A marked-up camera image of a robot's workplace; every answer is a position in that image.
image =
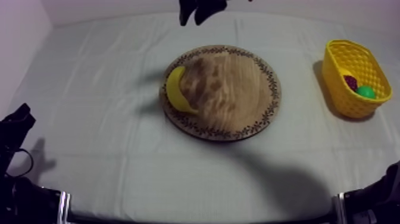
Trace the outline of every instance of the green ball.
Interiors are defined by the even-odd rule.
[[[370,86],[360,86],[360,87],[358,87],[356,93],[358,93],[359,95],[361,95],[363,97],[367,97],[370,99],[376,98],[375,92]]]

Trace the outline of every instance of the yellow basket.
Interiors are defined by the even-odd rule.
[[[347,85],[343,75],[350,72],[358,86],[371,86],[376,99],[358,95]],[[322,74],[336,109],[343,115],[362,118],[392,97],[392,88],[372,53],[346,40],[326,44]]]

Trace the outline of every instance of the wooden plate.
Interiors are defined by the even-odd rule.
[[[165,82],[177,66],[186,71],[180,89],[198,115],[170,104]],[[234,46],[193,49],[171,63],[160,87],[169,119],[181,130],[207,140],[235,141],[266,128],[278,112],[280,83],[272,68],[255,54]]]

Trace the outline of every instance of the table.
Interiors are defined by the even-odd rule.
[[[370,48],[393,98],[368,120],[338,116],[321,88],[324,45]],[[282,104],[260,134],[228,145],[175,128],[158,102],[165,68],[203,45],[245,48],[269,63]],[[220,13],[180,27],[177,14],[56,28],[15,94],[37,119],[23,147],[29,177],[73,195],[73,211],[163,222],[256,222],[318,216],[329,197],[377,181],[400,158],[400,42],[371,30],[274,14]],[[14,158],[10,172],[27,160]]]

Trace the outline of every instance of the banana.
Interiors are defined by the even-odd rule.
[[[176,67],[171,72],[165,85],[167,98],[176,110],[190,114],[198,114],[198,111],[190,106],[189,102],[180,91],[179,83],[184,73],[185,67],[183,66]]]

